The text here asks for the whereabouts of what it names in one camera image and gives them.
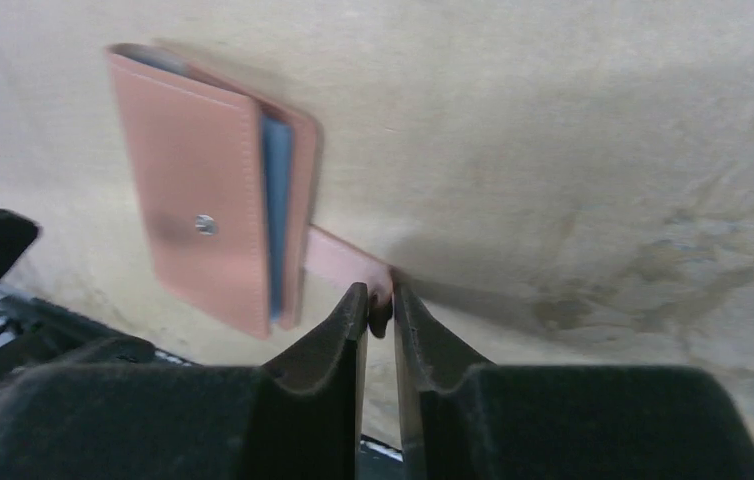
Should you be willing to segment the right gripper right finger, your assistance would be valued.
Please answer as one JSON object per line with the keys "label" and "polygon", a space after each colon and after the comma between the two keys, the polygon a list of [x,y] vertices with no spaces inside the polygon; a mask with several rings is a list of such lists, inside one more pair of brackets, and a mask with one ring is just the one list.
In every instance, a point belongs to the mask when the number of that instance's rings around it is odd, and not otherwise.
{"label": "right gripper right finger", "polygon": [[754,479],[726,390],[674,365],[501,365],[394,291],[410,479]]}

